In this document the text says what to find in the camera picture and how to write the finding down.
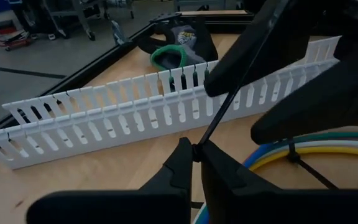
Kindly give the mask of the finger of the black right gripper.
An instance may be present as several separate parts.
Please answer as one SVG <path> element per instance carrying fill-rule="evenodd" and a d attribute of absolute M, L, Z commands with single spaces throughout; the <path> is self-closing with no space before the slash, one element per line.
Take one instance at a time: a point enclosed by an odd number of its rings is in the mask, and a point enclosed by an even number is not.
<path fill-rule="evenodd" d="M 266 0 L 205 78 L 207 95 L 232 92 L 305 56 L 313 7 L 313 0 Z"/>
<path fill-rule="evenodd" d="M 358 125 L 358 45 L 280 100 L 251 127 L 256 144 Z"/>

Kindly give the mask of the red low cart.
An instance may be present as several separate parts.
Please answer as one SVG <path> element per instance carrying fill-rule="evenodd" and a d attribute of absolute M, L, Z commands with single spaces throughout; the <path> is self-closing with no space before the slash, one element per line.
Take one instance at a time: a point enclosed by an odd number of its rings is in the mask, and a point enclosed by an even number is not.
<path fill-rule="evenodd" d="M 6 51 L 20 46 L 28 46 L 32 42 L 30 34 L 19 30 L 13 20 L 0 21 L 0 47 Z"/>

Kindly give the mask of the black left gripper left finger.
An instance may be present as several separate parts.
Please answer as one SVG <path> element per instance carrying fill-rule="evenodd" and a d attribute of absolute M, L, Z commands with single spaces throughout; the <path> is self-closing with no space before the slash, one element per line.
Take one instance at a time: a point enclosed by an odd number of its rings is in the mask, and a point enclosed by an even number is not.
<path fill-rule="evenodd" d="M 27 224 L 190 224 L 193 149 L 181 138 L 137 190 L 64 190 L 36 200 Z"/>

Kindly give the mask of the white slotted cable duct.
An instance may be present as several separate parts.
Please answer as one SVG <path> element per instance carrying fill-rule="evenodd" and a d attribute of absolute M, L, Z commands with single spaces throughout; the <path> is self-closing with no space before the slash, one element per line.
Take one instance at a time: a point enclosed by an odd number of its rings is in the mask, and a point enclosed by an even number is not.
<path fill-rule="evenodd" d="M 215 62 L 5 104 L 18 125 L 0 129 L 11 169 L 208 125 L 225 97 L 207 96 Z"/>

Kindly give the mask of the grey wheeled cart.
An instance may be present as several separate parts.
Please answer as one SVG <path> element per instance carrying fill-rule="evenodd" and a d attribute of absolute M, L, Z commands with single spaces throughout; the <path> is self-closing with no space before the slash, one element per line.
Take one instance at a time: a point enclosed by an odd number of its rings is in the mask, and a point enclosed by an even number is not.
<path fill-rule="evenodd" d="M 70 37 L 68 27 L 73 22 L 82 26 L 91 41 L 96 40 L 89 20 L 105 19 L 112 27 L 114 40 L 124 41 L 124 33 L 119 24 L 110 16 L 111 6 L 123 3 L 133 19 L 132 0 L 6 0 L 24 30 L 35 34 L 47 34 L 53 40 L 60 36 Z"/>

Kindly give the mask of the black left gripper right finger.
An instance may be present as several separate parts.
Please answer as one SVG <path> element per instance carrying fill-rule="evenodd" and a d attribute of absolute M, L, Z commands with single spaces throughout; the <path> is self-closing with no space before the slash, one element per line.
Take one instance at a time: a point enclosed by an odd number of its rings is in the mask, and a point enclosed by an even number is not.
<path fill-rule="evenodd" d="M 358 156 L 358 141 L 295 143 L 302 154 Z M 289 146 L 263 146 L 241 164 L 208 142 L 200 152 L 211 224 L 358 224 L 358 189 L 281 189 L 254 173 L 287 158 Z"/>

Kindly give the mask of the black work glove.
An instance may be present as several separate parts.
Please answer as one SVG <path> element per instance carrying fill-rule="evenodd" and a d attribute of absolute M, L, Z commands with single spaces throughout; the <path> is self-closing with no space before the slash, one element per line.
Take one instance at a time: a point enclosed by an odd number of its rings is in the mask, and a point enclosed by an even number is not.
<path fill-rule="evenodd" d="M 155 25 L 155 32 L 165 39 L 143 37 L 137 45 L 150 55 L 151 64 L 160 70 L 218 59 L 218 52 L 202 17 L 159 22 Z"/>

